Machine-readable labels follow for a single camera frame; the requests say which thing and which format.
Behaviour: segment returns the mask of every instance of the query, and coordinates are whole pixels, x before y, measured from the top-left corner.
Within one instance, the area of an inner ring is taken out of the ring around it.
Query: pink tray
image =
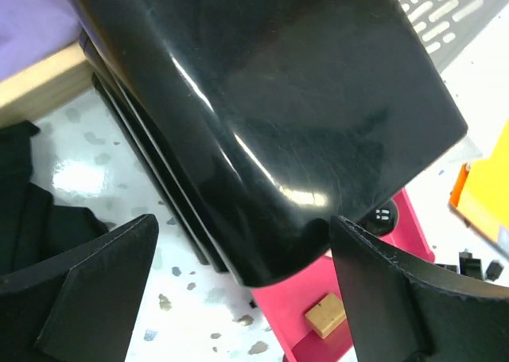
[[[405,190],[394,200],[399,208],[398,226],[382,239],[432,263],[435,256],[428,247]],[[330,258],[321,257],[293,277],[252,292],[285,351],[286,361],[337,362],[352,347],[347,322],[321,340],[304,318],[304,313],[327,293],[334,292],[340,296],[336,271]]]

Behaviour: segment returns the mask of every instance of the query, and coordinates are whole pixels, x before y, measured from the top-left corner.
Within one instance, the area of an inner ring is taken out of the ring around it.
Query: white surface
[[[485,154],[509,118],[508,28],[504,10],[443,74],[470,124],[470,138]],[[94,91],[37,124],[42,133],[33,141],[33,180],[57,202],[87,206],[111,224],[145,212],[154,213],[160,223],[128,361],[282,360],[266,319],[249,306],[249,290],[196,261],[172,213]],[[467,248],[487,267],[499,256],[447,206],[460,164],[440,164],[407,187],[429,245],[439,263],[457,263],[458,252]],[[509,274],[504,272],[499,282],[509,286]],[[351,351],[344,361],[353,360]]]

